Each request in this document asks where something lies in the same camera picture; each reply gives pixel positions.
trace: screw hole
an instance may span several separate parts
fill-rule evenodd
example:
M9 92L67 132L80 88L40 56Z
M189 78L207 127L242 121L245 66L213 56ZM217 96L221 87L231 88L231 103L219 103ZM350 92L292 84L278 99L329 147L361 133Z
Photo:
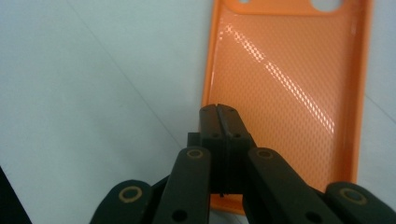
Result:
M182 222L187 219L187 212L184 210L176 210L172 215L172 219L176 222Z
M313 223L322 223L321 216L314 212L307 212L305 217Z
M137 186L126 187L120 191L119 198L123 203L134 203L142 197L143 191Z
M204 153L201 150L198 149L192 149L187 152L187 156L189 156L191 159L200 159L204 156Z
M267 150L259 150L259 151L257 151L257 155L259 157L261 157L263 159L267 159L267 160L272 159L274 157L274 155Z

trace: textured case back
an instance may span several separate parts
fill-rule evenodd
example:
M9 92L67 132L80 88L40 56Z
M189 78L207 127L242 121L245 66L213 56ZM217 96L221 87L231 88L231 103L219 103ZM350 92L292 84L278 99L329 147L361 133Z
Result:
M355 181L370 1L216 1L203 105L236 108L259 147L324 190ZM212 207L242 213L241 197Z

